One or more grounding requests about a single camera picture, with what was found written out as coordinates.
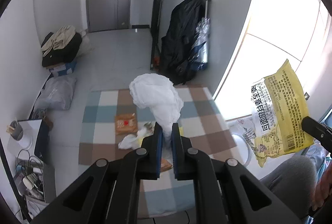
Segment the person's right hand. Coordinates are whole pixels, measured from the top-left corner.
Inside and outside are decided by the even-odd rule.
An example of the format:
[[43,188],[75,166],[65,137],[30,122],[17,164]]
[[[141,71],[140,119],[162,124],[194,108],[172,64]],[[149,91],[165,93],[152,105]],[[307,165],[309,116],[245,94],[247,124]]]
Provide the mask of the person's right hand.
[[317,208],[322,207],[325,199],[331,195],[331,183],[332,183],[332,171],[331,163],[328,168],[324,171],[322,178],[317,183],[312,198],[312,210],[315,211]]

